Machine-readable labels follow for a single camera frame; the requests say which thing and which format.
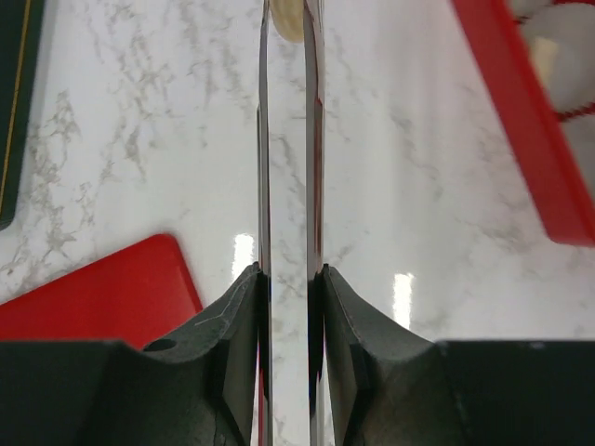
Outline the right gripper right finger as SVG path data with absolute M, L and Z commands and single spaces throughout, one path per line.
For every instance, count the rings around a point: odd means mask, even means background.
M 590 445 L 594 345 L 568 340 L 431 342 L 321 277 L 338 445 Z

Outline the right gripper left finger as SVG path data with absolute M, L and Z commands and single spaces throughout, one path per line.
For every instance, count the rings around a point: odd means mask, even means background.
M 198 315 L 141 350 L 119 341 L 5 342 L 5 445 L 246 445 L 257 374 L 251 265 Z

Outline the red box lid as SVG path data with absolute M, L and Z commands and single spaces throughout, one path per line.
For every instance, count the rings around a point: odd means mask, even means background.
M 1 338 L 115 339 L 141 349 L 202 308 L 177 239 L 162 233 L 2 304 Z

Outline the beige oval chocolate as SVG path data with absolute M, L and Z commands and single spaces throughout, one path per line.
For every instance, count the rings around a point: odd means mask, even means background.
M 304 41 L 302 0 L 271 0 L 271 15 L 277 33 L 291 43 Z

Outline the metal tongs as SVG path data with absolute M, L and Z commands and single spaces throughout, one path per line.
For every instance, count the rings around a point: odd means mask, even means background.
M 306 74 L 306 271 L 310 443 L 324 444 L 324 4 L 303 1 Z M 273 25 L 270 1 L 262 5 L 258 48 L 258 442 L 273 443 L 271 316 L 271 181 L 268 92 L 268 40 Z

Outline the dark green tray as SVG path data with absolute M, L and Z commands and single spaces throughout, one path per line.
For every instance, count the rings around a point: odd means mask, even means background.
M 42 0 L 1 1 L 1 228 L 16 214 L 43 29 Z

